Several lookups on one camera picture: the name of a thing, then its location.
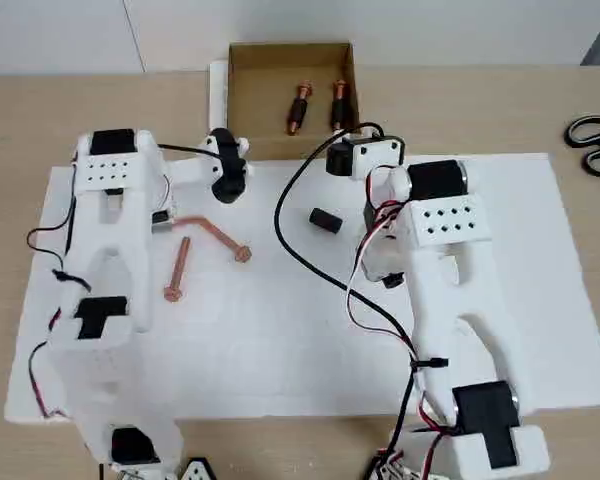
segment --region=wire connector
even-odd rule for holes
[[[52,269],[51,272],[59,282],[76,282],[82,285],[87,292],[91,293],[91,285],[89,285],[84,278],[76,277],[75,275],[69,275],[67,272],[56,270],[55,268]]]
[[[429,360],[411,360],[411,368],[414,372],[417,372],[421,368],[445,368],[448,366],[448,358],[431,357]]]

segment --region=styrofoam sheet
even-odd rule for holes
[[[415,161],[449,157],[415,157]],[[600,336],[584,288],[578,256],[550,162],[544,154],[456,156],[479,182],[506,299],[529,356],[535,408],[600,404]],[[254,166],[246,193],[223,205],[208,191],[176,189],[180,215],[204,214],[253,251],[249,263],[206,232],[178,227],[153,236],[154,328],[141,337],[147,398],[178,418],[264,415],[394,414],[409,375],[408,353],[393,337],[366,333],[344,311],[342,292],[293,260],[273,231],[273,209],[296,161]],[[41,224],[65,213],[70,170],[51,173]],[[292,190],[282,213],[291,245],[325,271],[344,279],[363,224],[361,183],[324,172],[316,160]],[[337,235],[308,223],[314,207],[344,219]],[[162,298],[183,235],[192,250],[177,304]],[[63,234],[40,244],[62,249]],[[32,348],[46,337],[59,285],[53,258],[36,254],[20,320],[5,417],[42,422],[27,374]],[[112,276],[104,279],[112,282]],[[384,290],[361,275],[356,288],[411,330],[406,288]],[[384,325],[356,305],[358,318]],[[458,323],[450,365],[457,384],[493,378],[490,357]],[[43,348],[34,369],[46,403],[63,407],[64,394]]]

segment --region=white plastic part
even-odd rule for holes
[[[353,147],[352,180],[364,180],[379,165],[397,167],[400,163],[400,144],[395,140],[369,140]]]
[[[199,154],[167,167],[147,131],[135,133],[137,151],[131,153],[91,155],[91,139],[91,135],[81,137],[76,149],[76,207],[64,271],[92,285],[98,276],[106,276],[108,269],[126,273],[129,291],[108,285],[106,291],[91,292],[94,297],[125,296],[126,312],[107,317],[97,338],[81,338],[83,319],[74,317],[89,292],[79,283],[64,282],[62,314],[49,336],[49,356],[66,392],[66,413],[95,459],[114,470],[157,471],[164,478],[180,461],[182,436],[170,412],[146,400],[138,380],[145,371],[138,334],[151,329],[154,311],[151,214],[171,206],[172,190],[165,177],[170,177],[172,185],[201,183],[208,187],[222,176],[222,164]],[[218,153],[215,137],[207,137],[201,148]],[[247,149],[248,142],[239,139],[239,154]],[[122,192],[110,196],[109,189]],[[112,457],[111,444],[112,434],[119,428],[135,428],[148,437],[158,461],[118,463]]]
[[[436,435],[435,432],[403,432],[398,448],[404,450],[404,463],[411,470],[420,470]],[[514,427],[511,438],[516,451],[515,466],[492,469],[484,437],[473,434],[442,438],[436,447],[431,471],[450,479],[494,480],[531,475],[549,468],[549,452],[539,427]]]
[[[388,183],[380,187],[385,196]],[[395,264],[398,249],[389,242],[392,238],[403,244],[402,269]],[[365,272],[374,280],[380,271],[404,271],[414,316],[412,340],[420,359],[441,357],[453,362],[454,331],[458,321],[464,321],[491,354],[494,380],[509,384],[519,414],[531,412],[535,402],[526,355],[502,293],[480,196],[472,192],[408,202],[395,225],[376,242],[375,249],[365,253]],[[416,382],[444,423],[455,425],[452,388],[457,385],[451,381],[449,368],[424,368],[417,373]],[[511,434],[517,467],[491,469],[482,435],[471,435],[453,437],[446,446],[440,445],[448,450],[446,457],[450,459],[441,472],[452,478],[488,480],[538,473],[549,467],[546,442],[539,428],[514,428]],[[410,442],[422,434],[405,431],[402,436]],[[411,445],[403,447],[413,452]],[[425,454],[426,448],[422,448],[417,460],[422,462]]]
[[[58,321],[49,339],[50,356],[63,380],[68,412],[98,463],[119,470],[172,472],[183,439],[169,413],[144,400],[138,378],[142,358],[130,316],[112,316],[97,339],[78,339],[82,319]],[[153,444],[157,463],[117,464],[111,457],[115,429],[135,427]]]
[[[180,475],[180,480],[213,480],[213,478],[201,460],[191,460],[187,469]]]
[[[401,212],[410,248],[487,240],[491,237],[476,194],[412,201]]]

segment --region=cable tie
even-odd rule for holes
[[[445,368],[448,366],[448,358],[431,357],[429,360],[411,360],[411,368],[415,372],[421,368]]]

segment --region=l-shaped copper rod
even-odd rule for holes
[[[173,225],[198,225],[225,245],[234,254],[236,262],[245,263],[251,258],[251,249],[246,245],[239,245],[229,235],[216,227],[209,219],[203,216],[180,217],[173,221]]]

